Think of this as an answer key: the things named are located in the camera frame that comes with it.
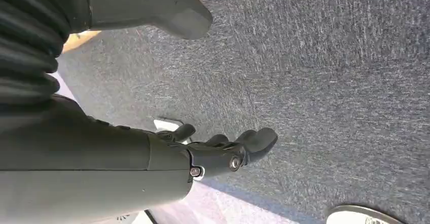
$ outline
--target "carpeted floor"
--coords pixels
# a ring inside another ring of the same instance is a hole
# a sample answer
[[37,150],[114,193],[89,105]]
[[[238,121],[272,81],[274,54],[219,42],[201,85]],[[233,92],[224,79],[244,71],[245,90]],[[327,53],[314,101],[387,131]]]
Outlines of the carpeted floor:
[[300,223],[340,203],[430,221],[430,0],[203,0],[198,41],[104,31],[59,58],[84,110],[163,116],[231,138],[280,135],[256,167],[206,184]]

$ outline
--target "metal bolt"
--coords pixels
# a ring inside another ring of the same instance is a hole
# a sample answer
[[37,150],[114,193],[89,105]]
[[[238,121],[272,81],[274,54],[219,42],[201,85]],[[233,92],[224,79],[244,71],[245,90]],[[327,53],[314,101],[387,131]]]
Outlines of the metal bolt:
[[232,171],[237,171],[240,167],[240,159],[237,156],[233,156],[230,160],[230,169]]
[[191,170],[190,170],[190,174],[191,174],[191,176],[193,176],[193,177],[198,177],[198,176],[200,176],[200,174],[201,174],[201,169],[200,169],[200,167],[192,167],[192,168],[191,168]]

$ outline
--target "prosthetic arm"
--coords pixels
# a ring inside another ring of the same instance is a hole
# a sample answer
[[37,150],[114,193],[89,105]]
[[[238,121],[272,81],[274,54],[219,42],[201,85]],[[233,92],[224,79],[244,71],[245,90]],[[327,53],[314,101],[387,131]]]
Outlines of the prosthetic arm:
[[183,145],[195,129],[112,126],[55,95],[70,33],[149,24],[185,39],[212,22],[199,0],[0,0],[0,222],[81,223],[187,195],[195,178],[264,157],[273,130]]

